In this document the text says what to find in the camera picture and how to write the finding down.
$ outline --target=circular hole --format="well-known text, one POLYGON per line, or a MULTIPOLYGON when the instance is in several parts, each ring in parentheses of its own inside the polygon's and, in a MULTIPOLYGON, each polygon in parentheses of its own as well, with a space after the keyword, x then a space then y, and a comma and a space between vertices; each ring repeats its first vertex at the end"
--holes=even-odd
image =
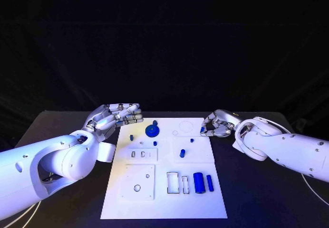
POLYGON ((134 191, 140 191, 140 185, 134 186, 134 191))

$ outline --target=robotic hand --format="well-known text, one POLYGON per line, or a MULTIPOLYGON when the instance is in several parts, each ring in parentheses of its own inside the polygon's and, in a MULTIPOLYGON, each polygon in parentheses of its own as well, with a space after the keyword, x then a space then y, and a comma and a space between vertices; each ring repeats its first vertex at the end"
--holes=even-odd
POLYGON ((69 135, 0 153, 0 220, 48 198, 91 172, 95 161, 111 162, 116 146, 103 141, 116 127, 143 122, 139 104, 107 104, 69 135), (54 173, 41 179, 39 170, 54 173))
POLYGON ((270 157, 289 169, 329 182, 328 141, 292 134, 283 126, 261 117, 244 120, 238 114, 218 109, 202 123, 201 135, 227 137, 233 131, 235 131, 233 147, 248 157, 259 161, 270 157), (215 127, 212 131, 205 128, 209 122, 215 127))

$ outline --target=black background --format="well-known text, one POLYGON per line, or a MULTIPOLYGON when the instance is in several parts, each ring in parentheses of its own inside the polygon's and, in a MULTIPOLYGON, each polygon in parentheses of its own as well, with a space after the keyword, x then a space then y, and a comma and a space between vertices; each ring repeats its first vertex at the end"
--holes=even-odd
POLYGON ((325 135, 323 3, 28 1, 2 6, 0 134, 44 110, 280 111, 325 135))

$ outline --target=black table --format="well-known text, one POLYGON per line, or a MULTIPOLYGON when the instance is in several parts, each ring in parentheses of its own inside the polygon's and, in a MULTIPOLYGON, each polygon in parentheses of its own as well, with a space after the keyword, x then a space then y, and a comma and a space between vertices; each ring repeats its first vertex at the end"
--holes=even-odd
MULTIPOLYGON (((145 112, 145 117, 207 117, 209 112, 145 112)), ((261 116, 286 128, 280 113, 243 113, 246 118, 261 116)), ((81 129, 90 112, 39 114, 19 146, 69 134, 81 129)), ((119 130, 106 141, 116 144, 119 130)), ((211 137, 215 165, 228 219, 120 219, 101 220, 101 209, 111 172, 111 163, 95 163, 91 174, 41 202, 28 228, 84 227, 328 227, 329 207, 310 192, 302 176, 277 165, 270 158, 257 161, 233 148, 234 136, 211 137)), ((329 184, 308 178, 315 190, 325 193, 329 184)), ((12 225, 22 227, 33 210, 12 225)), ((0 227, 16 217, 0 221, 0 227)))

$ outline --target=blue object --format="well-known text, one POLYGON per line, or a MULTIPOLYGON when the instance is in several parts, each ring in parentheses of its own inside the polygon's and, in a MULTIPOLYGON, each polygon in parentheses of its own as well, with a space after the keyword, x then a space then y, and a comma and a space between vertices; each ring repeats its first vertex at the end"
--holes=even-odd
POLYGON ((195 193, 202 194, 207 192, 205 189, 205 182, 204 182, 204 175, 201 172, 194 174, 194 186, 195 186, 195 193))
POLYGON ((183 158, 185 157, 185 149, 183 150, 181 150, 181 158, 183 158))
POLYGON ((146 135, 153 138, 159 135, 160 129, 158 127, 156 120, 153 121, 153 124, 146 127, 146 135))
POLYGON ((208 180, 209 191, 214 191, 211 175, 207 175, 207 180, 208 180))

